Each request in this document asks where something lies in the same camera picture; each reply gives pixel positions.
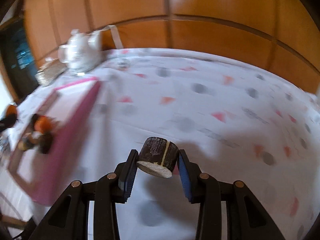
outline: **white handle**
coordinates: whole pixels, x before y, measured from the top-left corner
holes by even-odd
[[[69,45],[61,45],[58,49],[58,58],[62,63],[69,63],[69,60],[66,59],[65,50]]]

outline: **pink tray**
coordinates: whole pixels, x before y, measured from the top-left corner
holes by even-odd
[[[62,127],[57,131],[51,149],[47,155],[35,153],[41,159],[40,171],[31,182],[26,181],[18,172],[24,152],[18,147],[12,152],[8,171],[17,184],[39,204],[50,206],[59,192],[59,183],[66,165],[68,154],[77,143],[79,134],[92,110],[100,90],[100,81],[96,77],[81,79],[62,87],[55,88],[37,111],[58,119]],[[58,103],[68,106],[59,107]],[[28,127],[22,136],[31,131]]]

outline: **white cut end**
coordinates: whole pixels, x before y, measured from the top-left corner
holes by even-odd
[[[156,164],[156,163],[138,161],[137,166],[140,170],[153,176],[157,176],[161,178],[172,177],[172,172],[168,168],[164,166],[160,166],[159,164]]]

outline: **metal screw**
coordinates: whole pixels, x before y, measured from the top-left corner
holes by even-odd
[[[208,175],[207,173],[201,173],[201,174],[199,175],[199,177],[200,177],[201,179],[208,179],[208,178],[209,178],[209,175]]]
[[[72,187],[78,187],[78,186],[80,186],[80,181],[79,181],[79,180],[74,180],[74,181],[71,183],[71,186],[72,186]]]
[[[117,177],[117,174],[115,174],[115,173],[109,173],[108,175],[107,175],[107,178],[108,179],[115,179]]]
[[[244,183],[241,180],[236,181],[235,184],[237,187],[244,187]]]

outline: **tablecloth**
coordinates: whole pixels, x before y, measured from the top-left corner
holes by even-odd
[[[306,235],[320,211],[320,115],[307,93],[243,62],[174,49],[110,50],[88,75],[103,86],[79,126],[85,137],[64,187],[98,180],[158,136],[217,180],[244,181],[287,240]],[[22,123],[53,87],[73,79],[62,75],[31,94],[18,107]],[[13,145],[19,125],[10,132]],[[21,173],[31,172],[32,158],[26,152]],[[48,209],[33,207],[39,219]],[[177,174],[162,179],[138,170],[131,197],[116,207],[123,240],[195,238],[199,205],[188,203]]]

